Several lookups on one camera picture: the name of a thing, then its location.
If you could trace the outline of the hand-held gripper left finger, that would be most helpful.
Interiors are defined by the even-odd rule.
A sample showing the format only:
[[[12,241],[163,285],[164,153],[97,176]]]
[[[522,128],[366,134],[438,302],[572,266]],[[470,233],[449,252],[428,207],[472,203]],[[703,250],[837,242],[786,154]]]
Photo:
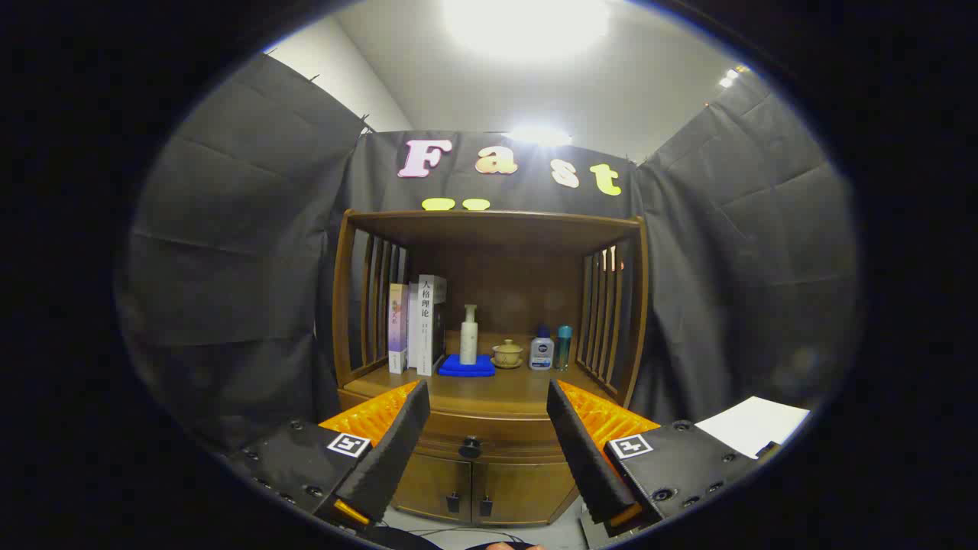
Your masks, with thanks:
[[[373,528],[429,418],[428,385],[413,380],[322,422],[285,422],[231,453],[229,466],[322,521]]]

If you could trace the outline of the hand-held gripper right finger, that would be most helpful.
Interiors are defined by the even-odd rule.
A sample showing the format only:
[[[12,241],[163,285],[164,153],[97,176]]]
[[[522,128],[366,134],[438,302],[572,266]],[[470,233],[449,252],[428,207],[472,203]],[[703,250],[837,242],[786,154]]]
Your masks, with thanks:
[[[699,508],[780,449],[744,454],[687,420],[658,425],[563,380],[547,412],[591,521],[608,535]]]

